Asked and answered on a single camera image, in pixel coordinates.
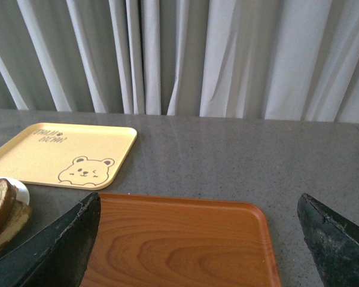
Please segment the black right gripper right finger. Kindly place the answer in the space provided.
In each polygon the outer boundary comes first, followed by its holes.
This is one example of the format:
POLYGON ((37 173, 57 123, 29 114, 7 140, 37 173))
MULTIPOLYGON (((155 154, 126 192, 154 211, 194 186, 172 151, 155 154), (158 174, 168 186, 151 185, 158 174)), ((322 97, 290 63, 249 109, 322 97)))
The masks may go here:
POLYGON ((297 214, 324 286, 359 286, 359 226, 306 193, 297 214))

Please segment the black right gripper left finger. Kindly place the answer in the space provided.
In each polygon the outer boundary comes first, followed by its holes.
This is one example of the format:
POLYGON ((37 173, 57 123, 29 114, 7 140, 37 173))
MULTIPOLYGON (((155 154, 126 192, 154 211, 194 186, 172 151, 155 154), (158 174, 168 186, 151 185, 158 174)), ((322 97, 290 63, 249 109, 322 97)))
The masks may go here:
POLYGON ((0 258, 0 286, 80 286, 100 218, 101 199, 93 192, 0 258))

